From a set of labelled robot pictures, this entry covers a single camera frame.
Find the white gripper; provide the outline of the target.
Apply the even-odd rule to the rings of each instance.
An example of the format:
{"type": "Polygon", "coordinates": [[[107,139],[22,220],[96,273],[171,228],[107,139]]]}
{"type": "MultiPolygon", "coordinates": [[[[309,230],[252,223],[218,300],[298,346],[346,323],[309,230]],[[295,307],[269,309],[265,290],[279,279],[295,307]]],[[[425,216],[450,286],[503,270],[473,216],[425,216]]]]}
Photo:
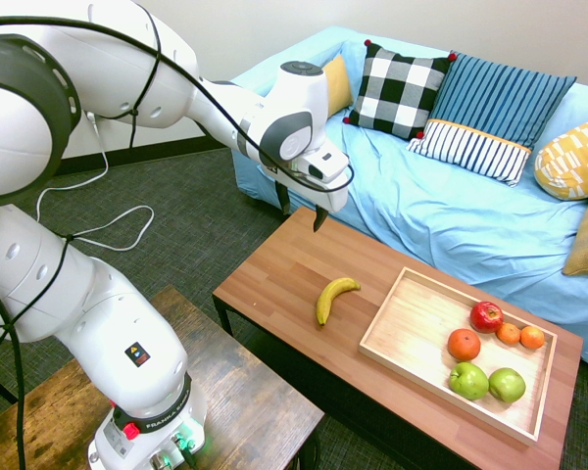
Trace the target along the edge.
{"type": "Polygon", "coordinates": [[[276,196],[284,215],[291,211],[292,190],[315,204],[313,230],[318,232],[328,212],[340,211],[347,202],[350,173],[349,158],[330,141],[318,149],[306,151],[271,170],[276,196]]]}

